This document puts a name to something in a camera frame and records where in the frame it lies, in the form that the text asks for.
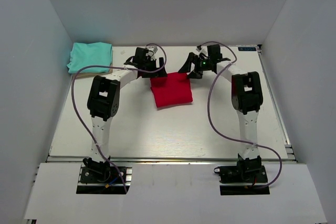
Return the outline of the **red t shirt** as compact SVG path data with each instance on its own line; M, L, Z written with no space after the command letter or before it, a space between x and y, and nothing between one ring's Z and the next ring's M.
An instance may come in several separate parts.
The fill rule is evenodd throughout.
M186 73L168 73L166 77L151 78L150 83L157 108L193 102L191 84Z

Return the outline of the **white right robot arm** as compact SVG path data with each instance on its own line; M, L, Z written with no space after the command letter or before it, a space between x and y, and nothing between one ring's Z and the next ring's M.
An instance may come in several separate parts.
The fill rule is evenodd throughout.
M203 50L199 45L197 54L190 52L179 73L187 73L189 79L202 79L205 71L216 74L207 96L207 116L213 130L223 138L240 143L242 148L238 153L240 161L260 160L257 137L257 119L261 105L263 104L263 93L259 73L247 72L238 68L235 63L237 56L232 49L226 45L208 45ZM239 139L225 136L214 126L211 119L210 102L211 95L216 81L223 77L231 83L231 102L237 112L239 121Z

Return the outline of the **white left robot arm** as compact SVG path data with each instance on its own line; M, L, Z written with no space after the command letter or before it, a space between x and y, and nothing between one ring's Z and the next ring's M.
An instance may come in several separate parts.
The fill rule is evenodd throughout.
M87 108L92 121L94 137L88 163L99 163L93 168L93 176L101 182L110 178L111 168L104 163L109 156L110 125L119 108L120 91L138 78L150 79L151 91L157 108L190 104L193 101L190 80L186 73L167 73L165 59L155 58L156 46L135 50L124 68L110 78L95 76L91 85Z

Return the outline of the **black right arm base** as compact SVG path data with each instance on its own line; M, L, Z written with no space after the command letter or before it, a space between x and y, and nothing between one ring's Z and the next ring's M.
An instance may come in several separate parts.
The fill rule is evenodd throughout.
M214 173L219 176L222 196L269 195L270 190L266 169L261 157L238 158L234 166L217 166Z

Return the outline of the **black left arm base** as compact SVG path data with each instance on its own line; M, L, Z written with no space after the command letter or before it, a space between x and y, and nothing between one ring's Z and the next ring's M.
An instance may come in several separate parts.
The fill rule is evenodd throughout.
M78 195L125 195L130 188L132 168L115 168L109 162L84 158L79 172Z

